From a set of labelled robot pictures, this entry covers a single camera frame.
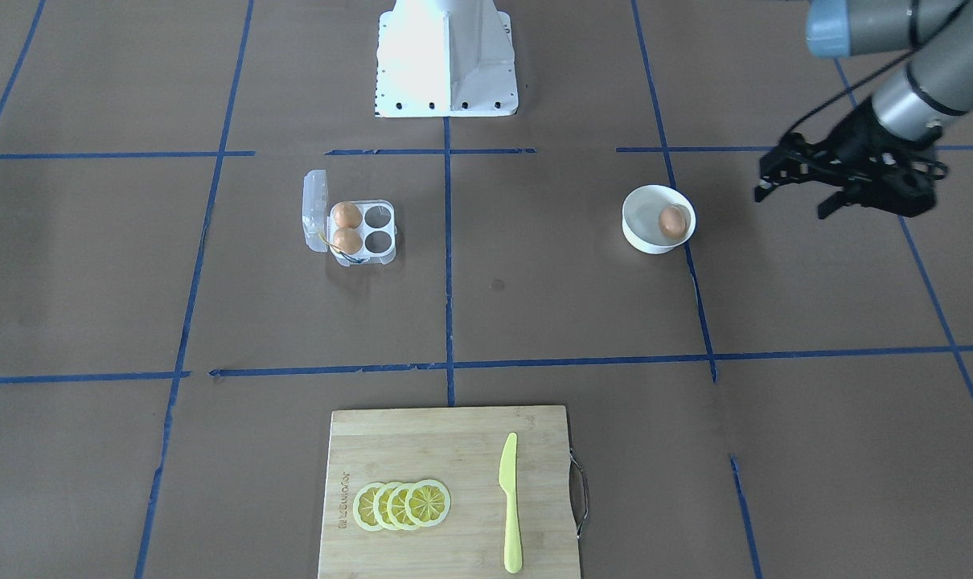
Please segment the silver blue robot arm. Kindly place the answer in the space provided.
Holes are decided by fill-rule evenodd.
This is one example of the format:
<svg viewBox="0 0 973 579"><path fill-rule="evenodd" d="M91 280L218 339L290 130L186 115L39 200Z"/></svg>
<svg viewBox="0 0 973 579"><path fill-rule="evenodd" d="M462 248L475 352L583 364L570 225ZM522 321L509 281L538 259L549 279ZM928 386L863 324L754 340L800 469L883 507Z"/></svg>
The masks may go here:
<svg viewBox="0 0 973 579"><path fill-rule="evenodd" d="M762 155L756 202L778 187L835 187L819 219L854 205L902 217L934 209L947 176L935 144L973 110L973 1L813 1L806 41L824 59L897 51L890 77L821 140L792 125Z"/></svg>

